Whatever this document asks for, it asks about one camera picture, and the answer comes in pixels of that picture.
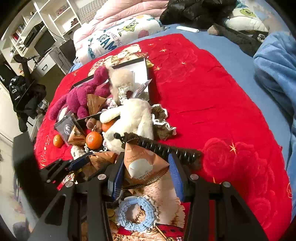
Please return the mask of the brown triangular snack pack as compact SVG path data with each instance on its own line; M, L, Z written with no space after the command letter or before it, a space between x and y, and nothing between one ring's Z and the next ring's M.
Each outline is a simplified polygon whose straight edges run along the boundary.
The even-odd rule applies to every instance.
M97 114L102 110L104 104L106 102L106 98L97 96L95 94L87 95L87 106L90 115Z

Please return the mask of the lone orange mandarin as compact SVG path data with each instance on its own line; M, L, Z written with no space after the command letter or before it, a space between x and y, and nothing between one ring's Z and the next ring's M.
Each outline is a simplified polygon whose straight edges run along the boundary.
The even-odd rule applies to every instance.
M55 137L53 138L54 147L61 148L63 144L64 140L62 139L62 137L59 134L55 135Z

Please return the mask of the clear bag with badge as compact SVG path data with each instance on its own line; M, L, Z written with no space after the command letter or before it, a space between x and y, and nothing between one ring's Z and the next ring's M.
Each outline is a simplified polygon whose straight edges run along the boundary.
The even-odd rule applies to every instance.
M72 112L67 113L60 121L56 122L54 125L54 129L59 133L66 145L76 144L74 140L68 142L74 127L77 127L79 130L78 122Z

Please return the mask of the rear orange mandarin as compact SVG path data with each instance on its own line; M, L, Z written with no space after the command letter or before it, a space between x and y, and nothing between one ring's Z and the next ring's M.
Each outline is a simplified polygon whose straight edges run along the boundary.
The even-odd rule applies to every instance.
M102 123L102 131L107 132L115 122L116 122L116 119L112 119L107 123Z

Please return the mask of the tan triangular snack pack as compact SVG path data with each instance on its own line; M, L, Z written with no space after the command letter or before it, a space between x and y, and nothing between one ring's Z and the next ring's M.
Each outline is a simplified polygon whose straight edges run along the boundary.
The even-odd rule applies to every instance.
M158 181L169 170L169 163L151 150L125 144L123 189L143 187Z

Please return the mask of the magenta plush bear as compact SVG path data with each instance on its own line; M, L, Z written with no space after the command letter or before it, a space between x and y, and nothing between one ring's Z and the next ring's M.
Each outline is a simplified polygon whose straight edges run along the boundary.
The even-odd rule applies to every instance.
M109 72L106 66L102 65L95 70L92 80L86 81L78 87L74 87L67 94L61 96L49 109L49 119L54 121L62 108L67 107L69 111L76 114L79 118L89 116L87 96L94 94L103 98L111 95Z

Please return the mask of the light blue scrunchie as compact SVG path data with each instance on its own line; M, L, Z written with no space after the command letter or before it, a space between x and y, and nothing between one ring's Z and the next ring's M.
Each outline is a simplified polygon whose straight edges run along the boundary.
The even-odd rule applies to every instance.
M126 230L146 232L156 226L159 220L159 210L147 195L130 196L119 201L115 209L116 223Z

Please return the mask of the cream plush dog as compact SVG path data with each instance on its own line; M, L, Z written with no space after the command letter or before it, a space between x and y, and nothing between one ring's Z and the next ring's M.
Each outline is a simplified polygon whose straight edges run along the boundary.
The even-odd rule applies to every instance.
M108 150L117 154L125 149L122 142L114 137L115 133L123 136L125 133L135 133L138 136L153 140L152 107L146 100L139 98L125 99L123 105L108 109L100 114L100 121L108 123L119 118L103 134Z

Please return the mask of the white scrunchie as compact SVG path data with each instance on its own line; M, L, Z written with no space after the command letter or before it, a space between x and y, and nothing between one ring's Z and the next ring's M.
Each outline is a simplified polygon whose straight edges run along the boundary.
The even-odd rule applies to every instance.
M133 94L132 88L129 85L123 85L118 88L119 103L123 104L126 99L129 99Z

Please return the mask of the brown lace scrunchie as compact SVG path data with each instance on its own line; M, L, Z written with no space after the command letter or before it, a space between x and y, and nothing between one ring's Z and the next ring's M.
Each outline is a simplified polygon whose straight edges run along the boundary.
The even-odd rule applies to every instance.
M154 138L156 140L167 140L177 134L176 127L171 126L168 121L168 111L160 104L152 106L152 122Z

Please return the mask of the black computer monitor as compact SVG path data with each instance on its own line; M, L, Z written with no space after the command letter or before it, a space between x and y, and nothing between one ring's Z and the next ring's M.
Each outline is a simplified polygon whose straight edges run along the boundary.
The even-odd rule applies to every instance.
M52 37L50 32L46 30L40 39L34 45L35 50L39 55L43 55L48 49L55 44L55 39Z

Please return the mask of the white desk with shelves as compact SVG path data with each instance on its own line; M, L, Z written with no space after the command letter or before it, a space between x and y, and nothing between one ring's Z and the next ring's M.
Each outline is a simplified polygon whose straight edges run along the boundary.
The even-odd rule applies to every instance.
M70 68L60 47L73 38L82 25L78 16L81 1L27 1L10 20L1 36L1 53L16 75L23 74L23 68L13 56L19 54L30 58L29 70L39 76L46 75L53 67L62 73ZM55 44L43 55L34 48L43 33L48 30Z

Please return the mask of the white remote control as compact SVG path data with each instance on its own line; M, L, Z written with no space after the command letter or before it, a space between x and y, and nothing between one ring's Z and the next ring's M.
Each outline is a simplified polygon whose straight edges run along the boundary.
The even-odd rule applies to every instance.
M191 28L191 27L186 27L186 26L177 26L176 29L181 30L181 31L192 32L192 33L199 32L199 30L196 28Z

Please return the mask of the blue fleece blanket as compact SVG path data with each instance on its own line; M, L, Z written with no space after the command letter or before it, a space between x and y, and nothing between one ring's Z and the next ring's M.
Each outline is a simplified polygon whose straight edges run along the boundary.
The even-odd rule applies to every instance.
M284 31L271 33L254 54L253 62L256 79L292 121L287 174L295 189L295 38Z

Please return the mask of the white monster pillow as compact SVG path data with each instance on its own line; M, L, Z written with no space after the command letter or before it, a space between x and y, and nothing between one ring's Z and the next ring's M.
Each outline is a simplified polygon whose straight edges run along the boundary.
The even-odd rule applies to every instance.
M262 20L248 7L235 8L232 13L223 20L227 28L236 31L268 32Z

